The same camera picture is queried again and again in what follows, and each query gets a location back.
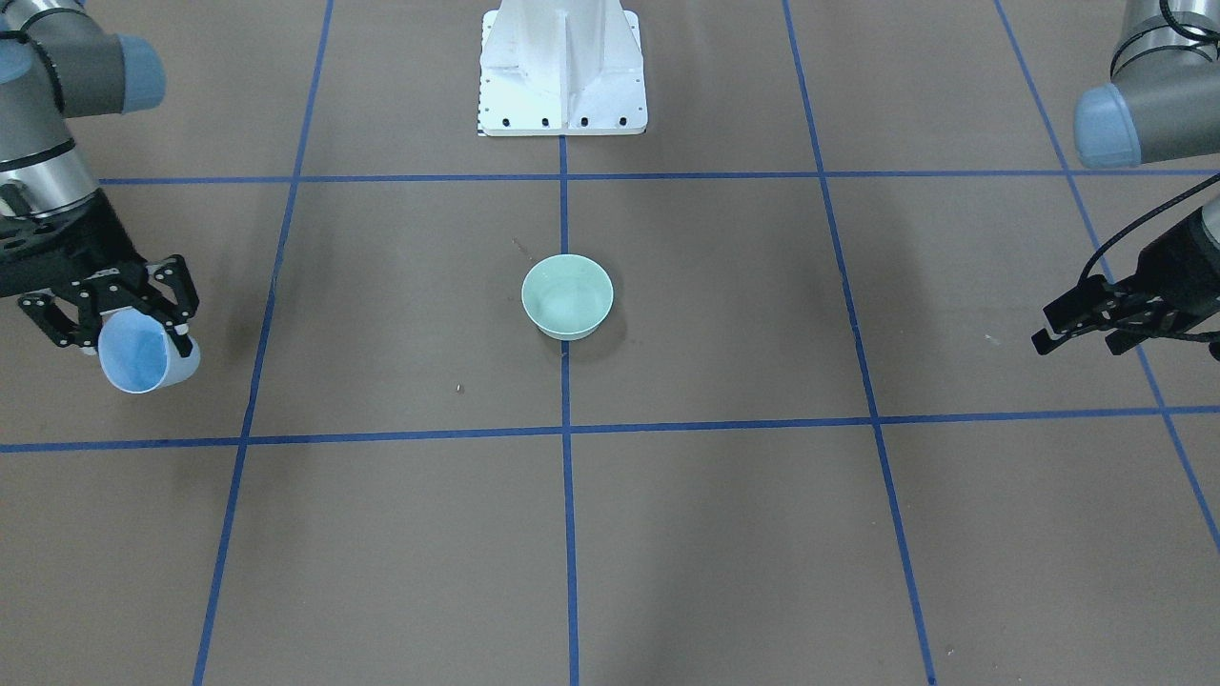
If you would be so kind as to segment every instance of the cup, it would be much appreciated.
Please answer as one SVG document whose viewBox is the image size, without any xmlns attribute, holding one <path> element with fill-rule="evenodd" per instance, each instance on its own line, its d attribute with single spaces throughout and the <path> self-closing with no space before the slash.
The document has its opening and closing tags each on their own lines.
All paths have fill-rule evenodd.
<svg viewBox="0 0 1220 686">
<path fill-rule="evenodd" d="M 124 393 L 148 393 L 190 378 L 199 369 L 199 343 L 183 358 L 161 322 L 133 309 L 110 315 L 98 337 L 101 371 Z"/>
<path fill-rule="evenodd" d="M 581 255 L 538 262 L 521 284 L 521 304 L 543 333 L 580 341 L 593 333 L 614 304 L 614 283 L 601 265 Z"/>
</svg>

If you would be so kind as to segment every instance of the white mounting bracket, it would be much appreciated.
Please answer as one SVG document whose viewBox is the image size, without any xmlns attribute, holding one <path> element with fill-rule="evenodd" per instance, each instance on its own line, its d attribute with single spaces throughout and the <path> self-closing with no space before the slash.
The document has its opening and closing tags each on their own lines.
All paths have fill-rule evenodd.
<svg viewBox="0 0 1220 686">
<path fill-rule="evenodd" d="M 503 0 L 483 17 L 479 135 L 648 127 L 639 17 L 619 0 Z"/>
</svg>

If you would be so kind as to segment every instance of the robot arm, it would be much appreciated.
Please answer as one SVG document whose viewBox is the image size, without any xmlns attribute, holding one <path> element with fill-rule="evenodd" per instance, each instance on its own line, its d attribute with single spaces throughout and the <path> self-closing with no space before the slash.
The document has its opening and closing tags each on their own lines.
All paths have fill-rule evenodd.
<svg viewBox="0 0 1220 686">
<path fill-rule="evenodd" d="M 104 33 L 76 0 L 0 0 L 0 298 L 16 295 L 61 348 L 95 353 L 102 316 L 133 308 L 182 356 L 192 350 L 199 298 L 185 261 L 135 250 L 63 122 L 155 107 L 163 94 L 156 51 Z"/>
<path fill-rule="evenodd" d="M 1076 107 L 1076 148 L 1092 168 L 1137 166 L 1220 151 L 1220 0 L 1128 0 L 1111 83 Z M 1220 198 L 1197 209 L 1139 253 L 1136 273 L 1110 283 L 1089 276 L 1102 254 L 1143 222 L 1220 182 L 1220 175 L 1148 212 L 1089 260 L 1077 284 L 1043 309 L 1042 355 L 1071 338 L 1109 331 L 1120 355 L 1148 338 L 1210 344 L 1220 332 L 1188 331 L 1220 311 Z"/>
</svg>

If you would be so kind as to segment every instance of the white stand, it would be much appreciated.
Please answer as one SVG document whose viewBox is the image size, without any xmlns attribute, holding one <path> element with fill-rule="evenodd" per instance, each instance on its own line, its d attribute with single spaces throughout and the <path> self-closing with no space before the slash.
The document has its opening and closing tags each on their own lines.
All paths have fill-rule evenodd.
<svg viewBox="0 0 1220 686">
<path fill-rule="evenodd" d="M 503 0 L 483 17 L 482 135 L 621 135 L 648 126 L 639 17 L 619 0 Z"/>
</svg>

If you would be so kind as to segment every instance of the mint green bowl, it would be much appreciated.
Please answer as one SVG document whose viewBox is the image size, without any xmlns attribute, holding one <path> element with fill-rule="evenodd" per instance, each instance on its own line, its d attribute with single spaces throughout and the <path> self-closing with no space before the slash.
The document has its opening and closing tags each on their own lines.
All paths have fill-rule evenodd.
<svg viewBox="0 0 1220 686">
<path fill-rule="evenodd" d="M 606 270 L 581 255 L 554 255 L 538 262 L 521 284 L 521 304 L 543 333 L 580 341 L 610 314 L 614 283 Z"/>
</svg>

